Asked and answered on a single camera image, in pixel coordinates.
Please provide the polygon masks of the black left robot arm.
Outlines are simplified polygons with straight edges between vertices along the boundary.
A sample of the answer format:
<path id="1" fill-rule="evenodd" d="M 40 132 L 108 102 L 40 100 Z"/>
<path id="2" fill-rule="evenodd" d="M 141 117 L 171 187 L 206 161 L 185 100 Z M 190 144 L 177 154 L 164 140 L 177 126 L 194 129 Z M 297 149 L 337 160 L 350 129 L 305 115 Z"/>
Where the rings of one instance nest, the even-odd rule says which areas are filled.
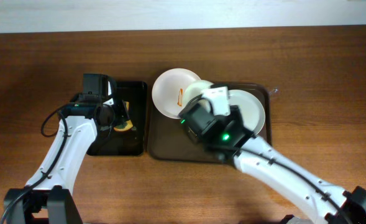
<path id="1" fill-rule="evenodd" d="M 129 120 L 117 82 L 85 73 L 83 91 L 51 113 L 59 127 L 45 159 L 22 189 L 9 189 L 0 223 L 82 223 L 72 194 L 83 159 L 101 133 Z"/>

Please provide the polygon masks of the white plate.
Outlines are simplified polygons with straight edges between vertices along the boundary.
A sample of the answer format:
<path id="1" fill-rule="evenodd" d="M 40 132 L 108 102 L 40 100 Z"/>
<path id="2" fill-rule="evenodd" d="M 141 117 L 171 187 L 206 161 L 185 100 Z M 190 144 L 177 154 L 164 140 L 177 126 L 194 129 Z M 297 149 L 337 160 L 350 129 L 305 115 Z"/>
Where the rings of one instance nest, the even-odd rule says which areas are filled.
<path id="1" fill-rule="evenodd" d="M 184 108 L 190 100 L 201 94 L 202 90 L 208 89 L 213 85 L 207 80 L 197 80 L 190 84 L 183 92 L 182 107 Z"/>
<path id="2" fill-rule="evenodd" d="M 260 100 L 244 90 L 229 90 L 229 104 L 240 109 L 244 126 L 258 134 L 265 124 L 265 109 Z"/>
<path id="3" fill-rule="evenodd" d="M 191 70 L 173 68 L 163 72 L 152 87 L 152 101 L 161 114 L 178 119 L 182 110 L 185 90 L 195 81 L 200 80 Z"/>

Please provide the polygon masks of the green yellow sponge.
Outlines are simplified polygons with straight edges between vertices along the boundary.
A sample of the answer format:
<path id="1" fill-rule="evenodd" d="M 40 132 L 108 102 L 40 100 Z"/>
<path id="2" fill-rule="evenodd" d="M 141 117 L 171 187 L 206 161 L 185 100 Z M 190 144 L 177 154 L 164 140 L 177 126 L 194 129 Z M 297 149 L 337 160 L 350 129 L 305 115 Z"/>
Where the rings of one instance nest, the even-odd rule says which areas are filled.
<path id="1" fill-rule="evenodd" d="M 124 105 L 126 106 L 127 111 L 129 111 L 129 102 L 125 101 Z M 133 128 L 133 124 L 132 124 L 132 121 L 129 119 L 129 120 L 125 121 L 123 124 L 115 126 L 114 130 L 117 132 L 124 132 L 124 131 L 128 131 L 132 128 Z"/>

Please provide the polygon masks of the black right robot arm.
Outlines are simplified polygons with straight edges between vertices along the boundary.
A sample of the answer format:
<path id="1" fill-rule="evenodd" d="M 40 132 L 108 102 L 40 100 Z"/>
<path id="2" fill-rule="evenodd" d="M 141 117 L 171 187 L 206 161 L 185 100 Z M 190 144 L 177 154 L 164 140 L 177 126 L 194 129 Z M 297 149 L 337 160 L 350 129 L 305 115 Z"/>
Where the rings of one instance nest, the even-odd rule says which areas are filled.
<path id="1" fill-rule="evenodd" d="M 366 190 L 348 192 L 310 173 L 280 154 L 243 125 L 238 106 L 216 115 L 199 103 L 179 114 L 182 125 L 207 151 L 215 152 L 244 174 L 255 177 L 286 198 L 307 217 L 285 223 L 366 223 Z"/>

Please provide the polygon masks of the white plate bottom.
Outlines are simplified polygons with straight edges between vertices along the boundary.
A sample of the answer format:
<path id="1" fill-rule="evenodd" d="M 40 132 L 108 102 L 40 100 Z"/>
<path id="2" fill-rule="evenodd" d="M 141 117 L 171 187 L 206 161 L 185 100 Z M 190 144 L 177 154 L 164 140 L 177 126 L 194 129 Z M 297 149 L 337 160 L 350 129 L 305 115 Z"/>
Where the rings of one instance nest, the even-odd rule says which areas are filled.
<path id="1" fill-rule="evenodd" d="M 190 84 L 183 92 L 182 107 L 184 108 L 190 100 L 201 94 L 202 90 L 208 89 L 213 85 L 207 80 L 197 80 Z"/>

